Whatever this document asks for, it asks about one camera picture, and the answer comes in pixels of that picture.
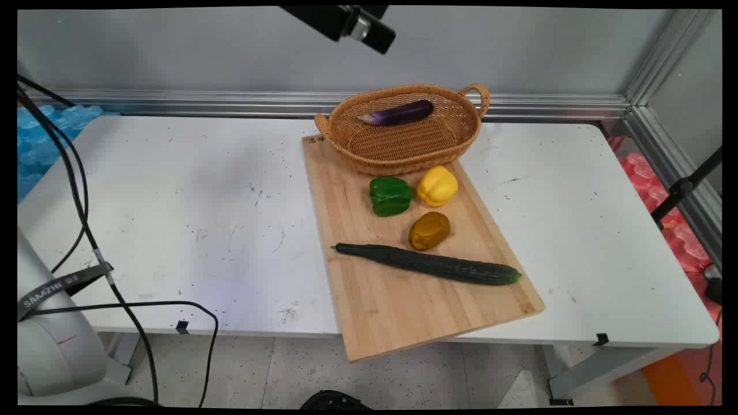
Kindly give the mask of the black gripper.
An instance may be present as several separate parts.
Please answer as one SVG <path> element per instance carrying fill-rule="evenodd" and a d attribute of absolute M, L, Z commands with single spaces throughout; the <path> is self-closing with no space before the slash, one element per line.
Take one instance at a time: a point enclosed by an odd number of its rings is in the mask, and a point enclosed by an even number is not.
<path fill-rule="evenodd" d="M 333 42 L 350 37 L 385 55 L 396 39 L 394 29 L 383 24 L 389 6 L 280 6 Z"/>

